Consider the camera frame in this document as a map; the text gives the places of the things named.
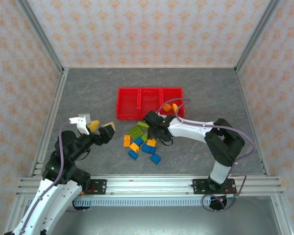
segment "blue lego brick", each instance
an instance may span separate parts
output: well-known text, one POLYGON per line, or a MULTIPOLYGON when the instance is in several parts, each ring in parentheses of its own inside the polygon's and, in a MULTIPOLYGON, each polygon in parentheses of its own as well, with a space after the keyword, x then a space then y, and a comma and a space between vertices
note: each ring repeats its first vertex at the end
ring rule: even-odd
POLYGON ((135 153, 132 149, 128 152, 129 156, 131 156, 134 160, 138 158, 138 154, 135 153))
POLYGON ((156 147, 150 146, 149 153, 154 154, 156 152, 156 147))
POLYGON ((143 139, 140 137, 138 137, 134 140, 134 143, 136 143, 138 146, 140 146, 143 142, 144 142, 143 139))
POLYGON ((147 144, 144 144, 143 147, 142 147, 142 151, 145 152, 145 153, 149 153, 150 152, 150 146, 147 145, 147 144))
POLYGON ((155 163, 155 164, 158 164, 160 161, 161 161, 161 158, 157 155, 157 154, 153 154, 151 157, 150 157, 150 160, 155 163))

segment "black cable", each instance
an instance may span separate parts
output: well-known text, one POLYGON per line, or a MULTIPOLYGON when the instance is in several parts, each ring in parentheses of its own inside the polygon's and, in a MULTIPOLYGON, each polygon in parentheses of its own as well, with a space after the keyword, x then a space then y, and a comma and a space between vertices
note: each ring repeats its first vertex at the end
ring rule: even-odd
POLYGON ((87 153, 85 157, 81 158, 81 159, 77 159, 77 161, 82 161, 84 160, 85 158, 87 158, 88 154, 90 153, 90 148, 87 149, 87 151, 85 152, 87 153))
POLYGON ((171 140, 171 144, 165 144, 165 143, 163 143, 163 141, 160 141, 163 145, 165 145, 165 146, 171 146, 172 144, 173 144, 173 139, 172 138, 170 138, 170 140, 171 140))

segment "yellow object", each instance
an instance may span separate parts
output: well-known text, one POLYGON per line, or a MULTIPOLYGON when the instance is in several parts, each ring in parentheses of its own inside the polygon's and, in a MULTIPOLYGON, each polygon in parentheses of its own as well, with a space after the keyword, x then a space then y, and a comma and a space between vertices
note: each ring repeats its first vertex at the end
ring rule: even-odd
POLYGON ((123 147, 129 147, 131 145, 131 136, 125 135, 123 141, 123 147))
POLYGON ((178 106, 177 106, 176 104, 173 104, 172 107, 173 107, 173 112, 174 112, 174 114, 175 114, 175 113, 176 113, 176 110, 177 110, 177 108, 178 108, 178 106))
POLYGON ((95 132, 99 126, 100 122, 98 120, 92 121, 87 127, 91 132, 95 132))
POLYGON ((105 124, 103 126, 108 126, 108 125, 111 125, 113 130, 116 131, 116 126, 115 126, 114 122, 107 123, 107 124, 105 124))
POLYGON ((156 144, 157 144, 157 140, 155 140, 155 139, 151 139, 151 140, 147 141, 147 145, 149 145, 149 146, 155 147, 156 144))
POLYGON ((166 112, 168 112, 168 111, 170 111, 170 110, 172 109, 172 107, 171 107, 171 105, 166 104, 166 105, 163 107, 163 109, 164 109, 166 112))
POLYGON ((139 146, 136 143, 133 143, 129 146, 135 153, 138 152, 139 146))

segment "gray floor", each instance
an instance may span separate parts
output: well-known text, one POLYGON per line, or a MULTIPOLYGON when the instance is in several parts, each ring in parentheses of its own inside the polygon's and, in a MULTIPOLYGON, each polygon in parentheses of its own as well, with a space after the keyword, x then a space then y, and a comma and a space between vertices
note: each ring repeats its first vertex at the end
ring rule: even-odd
POLYGON ((270 197, 240 197, 228 211, 202 207, 96 207, 65 212, 54 235, 280 235, 270 197))
MULTIPOLYGON (((182 87, 192 102, 185 108, 185 118, 198 121, 226 119, 233 127, 252 136, 243 97, 234 69, 69 69, 46 161, 53 151, 60 125, 79 113, 90 113, 101 124, 114 121, 116 133, 102 146, 93 146, 90 155, 77 166, 91 174, 209 174, 214 159, 207 145, 175 138, 173 146, 157 145, 159 165, 150 155, 139 152, 135 161, 123 147, 123 136, 137 121, 117 120, 116 101, 119 87, 182 87)), ((76 132, 70 125, 67 129, 76 132)), ((246 143, 242 154, 251 149, 246 143)), ((233 173, 263 174, 258 153, 243 160, 233 173)))

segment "enclosure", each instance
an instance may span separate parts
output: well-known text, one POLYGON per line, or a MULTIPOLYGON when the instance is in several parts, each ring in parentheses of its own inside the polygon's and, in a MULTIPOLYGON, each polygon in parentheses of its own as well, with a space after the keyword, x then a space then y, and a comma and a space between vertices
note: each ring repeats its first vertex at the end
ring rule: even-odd
POLYGON ((0 0, 0 234, 33 201, 61 124, 84 113, 116 126, 76 162, 106 194, 52 234, 294 234, 294 0, 0 0), (247 178, 233 175, 243 193, 225 215, 191 186, 214 167, 206 144, 158 143, 159 164, 123 147, 176 97, 191 101, 185 119, 223 118, 256 143, 233 168, 247 178))

